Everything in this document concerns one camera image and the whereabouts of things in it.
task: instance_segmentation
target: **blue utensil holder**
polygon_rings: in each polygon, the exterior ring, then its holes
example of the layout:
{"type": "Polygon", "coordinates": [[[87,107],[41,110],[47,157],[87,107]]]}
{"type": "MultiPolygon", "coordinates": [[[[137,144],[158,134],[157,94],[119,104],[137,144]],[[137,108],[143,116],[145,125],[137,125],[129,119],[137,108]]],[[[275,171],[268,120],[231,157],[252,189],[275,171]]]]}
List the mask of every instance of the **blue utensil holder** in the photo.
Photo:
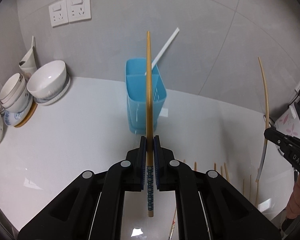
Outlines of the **blue utensil holder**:
{"type": "MultiPolygon", "coordinates": [[[[132,58],[126,63],[127,111],[130,131],[146,133],[146,59],[132,58]]],[[[167,91],[162,82],[158,66],[152,70],[153,126],[157,128],[158,117],[167,91]]]]}

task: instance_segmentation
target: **wooden coaster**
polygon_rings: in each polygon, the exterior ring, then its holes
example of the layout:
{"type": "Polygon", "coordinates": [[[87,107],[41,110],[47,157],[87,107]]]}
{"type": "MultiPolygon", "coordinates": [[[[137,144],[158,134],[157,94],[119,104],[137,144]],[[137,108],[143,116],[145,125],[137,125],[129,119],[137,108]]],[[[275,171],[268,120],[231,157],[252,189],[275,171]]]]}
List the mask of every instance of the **wooden coaster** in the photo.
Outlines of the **wooden coaster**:
{"type": "Polygon", "coordinates": [[[19,127],[23,126],[26,122],[28,122],[28,120],[33,115],[34,111],[37,109],[37,106],[38,106],[37,103],[35,101],[33,101],[32,106],[30,107],[30,110],[29,110],[28,114],[26,115],[26,117],[21,121],[21,123],[15,125],[15,127],[19,128],[19,127]]]}

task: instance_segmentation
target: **white straw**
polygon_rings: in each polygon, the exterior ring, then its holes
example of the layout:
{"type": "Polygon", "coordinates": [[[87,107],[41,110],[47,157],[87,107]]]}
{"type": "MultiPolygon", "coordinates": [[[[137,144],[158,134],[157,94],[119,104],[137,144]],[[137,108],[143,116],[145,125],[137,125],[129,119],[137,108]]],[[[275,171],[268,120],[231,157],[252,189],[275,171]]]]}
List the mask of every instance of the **white straw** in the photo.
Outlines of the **white straw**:
{"type": "Polygon", "coordinates": [[[34,47],[34,36],[32,36],[32,41],[31,41],[31,48],[34,47]]]}
{"type": "Polygon", "coordinates": [[[152,64],[151,64],[151,69],[154,68],[155,64],[157,64],[157,62],[159,61],[159,59],[161,58],[161,56],[163,55],[163,53],[166,51],[166,49],[169,47],[170,43],[173,41],[173,39],[177,36],[178,32],[179,32],[179,28],[176,28],[176,30],[174,31],[174,33],[170,36],[170,38],[167,40],[166,44],[162,47],[162,49],[159,51],[158,55],[154,58],[152,64]]]}

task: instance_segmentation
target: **white countertop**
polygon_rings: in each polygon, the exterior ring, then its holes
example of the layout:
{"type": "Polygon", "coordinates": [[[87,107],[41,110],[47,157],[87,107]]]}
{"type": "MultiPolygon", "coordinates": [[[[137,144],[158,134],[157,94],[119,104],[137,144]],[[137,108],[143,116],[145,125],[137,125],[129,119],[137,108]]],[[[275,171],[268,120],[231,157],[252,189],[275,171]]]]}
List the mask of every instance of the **white countertop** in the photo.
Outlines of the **white countertop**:
{"type": "MultiPolygon", "coordinates": [[[[38,106],[21,128],[9,127],[0,143],[0,208],[20,230],[81,172],[108,170],[138,147],[140,135],[129,130],[124,82],[72,78],[66,95],[51,106],[38,106]]],[[[227,163],[231,184],[255,203],[254,182],[262,154],[263,114],[201,96],[168,90],[155,135],[176,159],[206,172],[227,163]]],[[[263,214],[272,219],[287,204],[293,169],[268,143],[259,182],[259,203],[271,199],[263,214]]],[[[154,218],[147,217],[146,192],[126,192],[121,239],[168,237],[175,197],[154,194],[154,218]]]]}

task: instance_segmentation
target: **chopstick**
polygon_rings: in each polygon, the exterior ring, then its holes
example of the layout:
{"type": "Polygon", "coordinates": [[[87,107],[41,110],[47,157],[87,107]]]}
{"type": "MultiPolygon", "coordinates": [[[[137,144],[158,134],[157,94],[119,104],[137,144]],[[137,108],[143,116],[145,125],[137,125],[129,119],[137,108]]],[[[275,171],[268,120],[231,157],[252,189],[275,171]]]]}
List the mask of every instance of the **chopstick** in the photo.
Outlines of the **chopstick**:
{"type": "Polygon", "coordinates": [[[148,217],[153,217],[153,99],[152,99],[152,71],[151,71],[151,40],[147,32],[146,58],[146,142],[147,142],[147,200],[148,217]]]}

